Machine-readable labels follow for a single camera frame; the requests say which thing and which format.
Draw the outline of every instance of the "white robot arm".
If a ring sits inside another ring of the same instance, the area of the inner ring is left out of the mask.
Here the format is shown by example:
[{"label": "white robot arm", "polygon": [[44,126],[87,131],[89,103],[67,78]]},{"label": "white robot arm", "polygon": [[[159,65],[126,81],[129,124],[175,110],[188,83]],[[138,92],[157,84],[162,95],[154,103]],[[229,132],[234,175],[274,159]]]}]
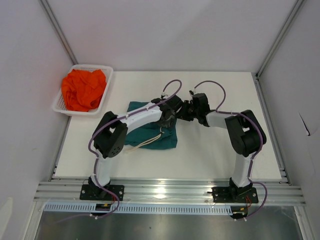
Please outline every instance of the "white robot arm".
[{"label": "white robot arm", "polygon": [[246,110],[239,115],[232,115],[211,110],[204,93],[193,94],[192,100],[184,102],[175,95],[169,101],[154,106],[160,101],[162,101],[160,98],[152,100],[142,107],[140,112],[139,109],[134,110],[134,112],[139,112],[134,115],[131,115],[132,112],[115,115],[110,111],[103,116],[95,133],[107,123],[115,119],[120,120],[114,121],[93,138],[93,146],[99,152],[95,173],[99,184],[97,184],[94,174],[89,178],[94,200],[105,200],[106,192],[101,190],[99,185],[108,189],[111,158],[123,149],[128,133],[152,122],[158,123],[162,127],[170,127],[176,119],[185,121],[197,119],[205,127],[226,129],[231,145],[236,152],[235,168],[229,180],[229,187],[213,187],[210,192],[214,196],[213,201],[216,203],[246,203],[245,199],[248,196],[252,203],[257,203],[256,189],[249,181],[253,167],[252,155],[261,147],[261,142],[265,144],[267,139],[253,112]]}]

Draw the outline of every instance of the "plastic basket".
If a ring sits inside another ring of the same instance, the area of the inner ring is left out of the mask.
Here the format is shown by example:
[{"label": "plastic basket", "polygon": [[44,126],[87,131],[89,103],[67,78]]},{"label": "plastic basket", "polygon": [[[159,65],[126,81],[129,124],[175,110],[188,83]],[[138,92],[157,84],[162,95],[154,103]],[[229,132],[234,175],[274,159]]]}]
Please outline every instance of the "plastic basket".
[{"label": "plastic basket", "polygon": [[84,112],[84,111],[69,111],[66,108],[64,97],[62,95],[61,88],[60,88],[60,90],[59,90],[59,92],[58,92],[57,96],[55,97],[54,102],[52,104],[52,109],[55,112],[66,114],[68,116],[94,116],[94,115],[98,114],[101,111],[101,107],[102,107],[103,102],[105,100],[106,93],[107,93],[108,88],[110,86],[110,83],[112,81],[112,74],[113,74],[114,70],[110,66],[77,64],[77,65],[74,65],[74,66],[71,67],[69,73],[73,69],[85,70],[85,71],[89,71],[89,72],[93,72],[93,71],[98,70],[98,69],[102,70],[102,72],[105,75],[106,87],[104,89],[104,93],[102,95],[99,107],[95,108],[95,109],[91,109],[88,112]]}]

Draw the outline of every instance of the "red wire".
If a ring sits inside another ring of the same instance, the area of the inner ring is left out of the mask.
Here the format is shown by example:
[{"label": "red wire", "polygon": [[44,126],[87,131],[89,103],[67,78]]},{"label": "red wire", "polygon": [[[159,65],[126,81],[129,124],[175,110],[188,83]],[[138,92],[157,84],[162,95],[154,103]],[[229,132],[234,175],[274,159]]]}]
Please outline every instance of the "red wire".
[{"label": "red wire", "polygon": [[251,205],[252,205],[252,202],[251,202],[251,200],[250,200],[250,198],[248,197],[248,196],[246,196],[245,197],[245,202],[247,203],[247,200],[249,201],[249,203],[250,203],[250,205],[248,206],[246,206],[247,208],[250,208],[251,207]]}]

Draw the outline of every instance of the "black mounting bracket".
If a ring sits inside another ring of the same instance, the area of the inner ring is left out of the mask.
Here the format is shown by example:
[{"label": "black mounting bracket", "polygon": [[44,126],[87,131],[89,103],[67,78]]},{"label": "black mounting bracket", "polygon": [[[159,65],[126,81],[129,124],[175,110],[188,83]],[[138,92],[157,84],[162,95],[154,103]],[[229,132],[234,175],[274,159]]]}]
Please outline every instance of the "black mounting bracket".
[{"label": "black mounting bracket", "polygon": [[253,204],[259,203],[257,190],[255,187],[252,187],[250,190],[237,195],[236,198],[232,196],[230,193],[230,188],[228,186],[214,186],[212,187],[212,191],[208,191],[208,194],[212,194],[213,202],[219,204],[246,204],[246,197],[248,197]]},{"label": "black mounting bracket", "polygon": [[[120,201],[123,201],[125,194],[124,185],[107,184],[104,186],[104,188],[117,195]],[[112,201],[113,198],[111,194],[108,194],[107,192],[96,186],[90,177],[88,184],[83,184],[81,187],[80,200]]]}]

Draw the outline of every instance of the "metal frame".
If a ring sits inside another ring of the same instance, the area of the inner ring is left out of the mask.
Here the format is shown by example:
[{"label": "metal frame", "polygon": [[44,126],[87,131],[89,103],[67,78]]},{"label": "metal frame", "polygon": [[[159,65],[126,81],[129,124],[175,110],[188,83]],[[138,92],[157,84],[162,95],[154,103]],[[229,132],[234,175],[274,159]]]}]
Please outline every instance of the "metal frame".
[{"label": "metal frame", "polygon": [[73,65],[78,64],[78,61],[76,59],[76,56],[74,55],[70,44],[68,43],[64,32],[61,29],[61,26],[54,14],[54,12],[52,11],[52,8],[48,2],[48,0],[39,0],[39,3],[45,13],[45,15],[48,17],[49,22],[51,23],[53,30],[56,33],[56,36],[59,38],[60,43],[62,45],[62,47],[64,48],[66,54],[69,56],[71,62],[73,63]]},{"label": "metal frame", "polygon": [[293,25],[295,19],[297,18],[299,12],[305,5],[307,0],[297,0],[291,9],[287,19],[285,20],[280,32],[278,33],[276,39],[274,40],[268,54],[266,55],[265,59],[263,60],[263,63],[261,67],[259,68],[259,71],[257,73],[257,79],[260,79],[261,74],[264,72],[264,70],[268,67],[269,63],[271,62],[273,56],[279,49],[281,43],[284,41],[285,37],[287,36],[291,26]]}]

